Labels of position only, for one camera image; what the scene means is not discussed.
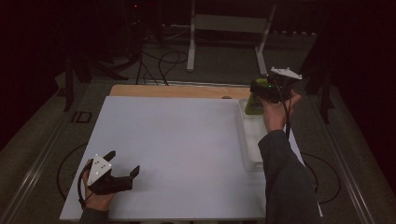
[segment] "cable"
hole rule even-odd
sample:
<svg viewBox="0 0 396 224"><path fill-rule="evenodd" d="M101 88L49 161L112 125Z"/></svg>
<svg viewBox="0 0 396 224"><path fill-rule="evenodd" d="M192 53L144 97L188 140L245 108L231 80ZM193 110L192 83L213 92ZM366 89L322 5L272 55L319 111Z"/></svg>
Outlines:
<svg viewBox="0 0 396 224"><path fill-rule="evenodd" d="M303 162L304 162L305 166L308 167L308 169L311 171L312 175L314 176L314 179L315 179L315 185L314 185L315 193L318 193L318 185L319 185L318 176L315 173L314 169L312 169L312 167L308 164L308 162L306 162L304 159L303 159Z"/></svg>
<svg viewBox="0 0 396 224"><path fill-rule="evenodd" d="M67 160L73 153L75 153L77 150L79 150L80 148L85 147L85 146L87 146L87 145L88 145L88 143L81 144L81 145L79 145L78 147L74 148L72 151L70 151L70 152L64 157L64 159L61 161L61 164L60 164L59 167L58 167L58 172L57 172L57 174L56 174L56 186L58 187L59 193L61 194L61 196L62 196L65 200L66 200L66 195L65 195L64 192L62 191L61 184L60 184L60 181L59 181L59 177L60 177L60 174L61 174L62 166L64 165L64 163L66 162L66 160Z"/></svg>
<svg viewBox="0 0 396 224"><path fill-rule="evenodd" d="M305 155L305 156L313 157L313 158L315 158L315 159L317 159L317 160L319 160L319 161L323 161L324 163L326 163L326 164L333 170L333 172L335 173L335 176L337 177L338 189L337 189L337 191L335 192L335 194L334 194L330 199L325 200L325 201L321 201L321 202L318 202L318 203L319 203L319 204L324 204L324 203L329 203L329 202L331 202L332 200L334 200L334 199L340 194L340 191L341 191L341 178L340 178L340 176L337 174L337 172L335 171L334 167L332 167L327 161L323 160L323 159L320 158L320 157L317 157L317 156L314 156L314 155L311 155L311 154L308 154L308 153L303 153L303 152L301 152L301 154L302 154L302 155Z"/></svg>
<svg viewBox="0 0 396 224"><path fill-rule="evenodd" d="M169 72L170 72L172 69L174 69L178 63L184 63L184 62L186 62L187 59L188 59L187 53L182 52L182 51L177 50L177 49L174 49L174 48L171 48L171 47L168 47L168 48L171 49L171 51L166 52L166 53L163 54L160 58L158 58L158 57L156 57L156 56L154 56L154 55L152 55L152 54L149 54L149 53L147 53L147 52L145 52L145 51L143 51L143 50L141 51L142 54L145 54L145 55L147 55L147 56L149 56L149 57L151 57L151 58L153 58L153 59L158 60L158 69L159 69L160 75L161 75L161 77L162 77L162 79L163 79L163 83L164 83L166 86L169 86L169 83L168 83L168 81L167 81L167 79L166 79L166 76L169 74ZM170 61L167 61L167 60L164 59L166 56L168 56L168 55L170 55L170 54L173 54L173 53L176 53L176 54L177 54L177 59L176 59L175 61L170 62ZM180 59L180 58L181 58L181 57L180 57L180 54L182 54L182 55L185 56L184 59ZM162 63L170 63L170 64L172 64L172 66L164 72L164 71L162 70ZM143 63L142 63L142 65L145 67L145 69L147 70L147 72L148 72L148 74L151 76L151 78L153 78L154 81L157 83L157 81L155 80L155 78L153 77L153 75L149 72L149 70L147 69L147 67L146 67Z"/></svg>

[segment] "table leg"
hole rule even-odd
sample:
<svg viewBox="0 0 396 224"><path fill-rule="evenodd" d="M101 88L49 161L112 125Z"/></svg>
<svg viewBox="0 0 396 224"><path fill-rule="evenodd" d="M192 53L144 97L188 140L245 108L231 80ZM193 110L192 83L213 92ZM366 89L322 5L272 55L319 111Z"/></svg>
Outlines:
<svg viewBox="0 0 396 224"><path fill-rule="evenodd" d="M195 61L195 0L191 0L190 48L187 59L187 71L194 70Z"/></svg>
<svg viewBox="0 0 396 224"><path fill-rule="evenodd" d="M270 33L271 23L274 18L275 11L276 11L276 5L273 5L271 8L270 15L268 16L267 23L265 24L264 31L262 33L262 42L260 43L259 46L255 48L257 63L259 64L259 69L260 69L260 75L262 75L263 77L267 76L268 73L267 73L267 68L265 67L264 57L262 56L262 51L264 50L265 41L267 40L267 37Z"/></svg>

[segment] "person's arm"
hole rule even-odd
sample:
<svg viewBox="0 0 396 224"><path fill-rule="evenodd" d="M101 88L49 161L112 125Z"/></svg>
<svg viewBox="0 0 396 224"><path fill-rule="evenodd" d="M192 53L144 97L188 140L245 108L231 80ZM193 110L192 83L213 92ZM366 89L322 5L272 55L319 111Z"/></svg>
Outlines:
<svg viewBox="0 0 396 224"><path fill-rule="evenodd" d="M82 177L85 186L85 208L82 212L79 224L107 224L109 206L113 200L115 193L107 195L97 195L88 189L87 181L90 171L86 171Z"/></svg>
<svg viewBox="0 0 396 224"><path fill-rule="evenodd" d="M291 93L290 110L300 99L300 95ZM264 100L262 104L268 131L259 142L266 178L266 224L320 223L313 184L283 132L286 122L283 105Z"/></svg>

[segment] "equipment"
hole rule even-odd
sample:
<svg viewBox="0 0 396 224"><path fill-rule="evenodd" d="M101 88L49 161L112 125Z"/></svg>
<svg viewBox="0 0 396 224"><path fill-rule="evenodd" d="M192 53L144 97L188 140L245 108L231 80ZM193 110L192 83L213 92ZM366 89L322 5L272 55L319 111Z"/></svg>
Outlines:
<svg viewBox="0 0 396 224"><path fill-rule="evenodd" d="M139 175L140 166L136 166L129 176L114 177L111 175L111 161L116 156L116 151L110 151L103 158L96 155L82 169L78 178L78 197L82 207L85 207L85 200L81 194L81 179L88 170L90 175L88 178L88 189L97 195L105 195L120 191L132 189L133 180Z"/></svg>
<svg viewBox="0 0 396 224"><path fill-rule="evenodd" d="M250 96L245 113L247 115L262 114L262 104L258 96L273 104L281 103L290 98L291 84L302 79L301 75L287 69L272 68L273 74L253 80L250 85Z"/></svg>

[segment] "black cable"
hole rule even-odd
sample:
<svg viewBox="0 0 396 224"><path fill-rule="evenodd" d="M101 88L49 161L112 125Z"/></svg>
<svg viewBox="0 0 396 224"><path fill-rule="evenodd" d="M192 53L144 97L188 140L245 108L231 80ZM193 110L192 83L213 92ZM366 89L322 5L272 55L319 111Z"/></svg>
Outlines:
<svg viewBox="0 0 396 224"><path fill-rule="evenodd" d="M304 162L304 165L305 165L306 167L308 167L308 169L311 171L311 174L314 176L314 179L315 179L315 185L314 185L314 187L315 187L315 193L317 193L317 192L318 192L318 186L319 186L318 176L317 176L317 174L315 173L314 169L312 169L312 167L308 164L308 162L306 162L304 159L303 159L303 162Z"/></svg>
<svg viewBox="0 0 396 224"><path fill-rule="evenodd" d="M337 171L334 169L334 167L332 167L331 164L329 164L327 161L323 160L323 159L320 158L320 157L317 157L317 156L314 156L314 155L311 155L311 154L308 154L308 153L303 153L303 152L301 152L301 154L302 154L302 155L305 155L305 156L310 156L310 157L315 158L315 159L317 159L317 160L319 160L319 161L323 161L323 162L326 163L326 164L332 169L332 171L335 173L335 176L337 177L337 181L338 181L338 189L337 189L337 191L335 192L335 194L334 194L330 199L325 200L325 201L321 201L321 202L318 202L318 203L319 203L319 204L324 204L324 203L329 203L329 202L331 202L332 200L334 200L334 199L340 194L340 191L341 191L341 178L340 178L340 176L337 174Z"/></svg>
<svg viewBox="0 0 396 224"><path fill-rule="evenodd" d="M62 160L61 164L60 164L59 167L58 167L58 172L57 172L57 174L56 174L56 186L58 187L59 193L61 193L61 196L62 196L65 200L66 200L66 195L64 195L64 192L62 191L61 184L60 184L60 180L59 180L59 177L60 177L60 174L61 174L61 170L62 170L62 166L64 165L64 163L66 162L66 160L67 160L73 153L75 153L77 150L79 150L80 148L85 147L85 146L87 146L87 145L88 145L88 143L81 144L81 145L79 145L78 147L74 148L72 151L70 151L70 152L64 157L64 159Z"/></svg>
<svg viewBox="0 0 396 224"><path fill-rule="evenodd" d="M137 77L136 77L136 83L135 83L135 85L137 85L137 82L139 81L140 71L141 71L141 69L142 69L142 57L143 57L143 55L140 54L140 57L139 57L139 69L137 70Z"/></svg>
<svg viewBox="0 0 396 224"><path fill-rule="evenodd" d="M147 55L147 56L149 56L149 57L151 57L151 58L153 58L153 59L158 60L158 69L159 69L160 75L161 75L161 77L162 77L162 79L163 79L163 83L164 83L166 86L169 86L169 83L168 83L168 81L167 81L167 79L166 79L166 76L169 74L169 72L170 72L172 69L174 69L178 63L184 63L184 62L186 62L186 61L188 60L187 53L182 52L182 51L177 50L177 49L174 49L174 48L171 48L171 47L168 47L168 48L171 49L172 51L166 52L166 53L163 54L160 58L158 58L158 57L156 57L156 56L154 56L154 55L152 55L152 54L149 54L149 53L147 53L147 52L145 52L145 51L143 51L143 50L141 51L142 54L145 54L145 55ZM166 61L166 60L163 59L164 57L166 57L167 55L172 54L172 53L176 53L176 54L177 54L177 60L176 60L176 61L170 62L170 61ZM182 59L182 60L180 60L180 58L181 58L181 57L180 57L180 54L184 55L185 58ZM161 69L161 64L162 64L162 63L170 63L170 64L172 64L172 66L171 66L169 69L167 69L166 72L164 72L164 71ZM148 71L148 74L151 76L151 78L153 78L154 81L157 83L157 81L156 81L155 78L152 76L152 74L149 72L149 70L147 69L147 67L146 67L144 64L143 64L143 66L146 68L146 70Z"/></svg>
<svg viewBox="0 0 396 224"><path fill-rule="evenodd" d="M142 66L146 69L147 73L150 75L150 77L154 80L155 84L157 84L157 86L159 86L157 80L154 78L154 76L150 73L149 69L146 67L146 65L144 63L142 63Z"/></svg>

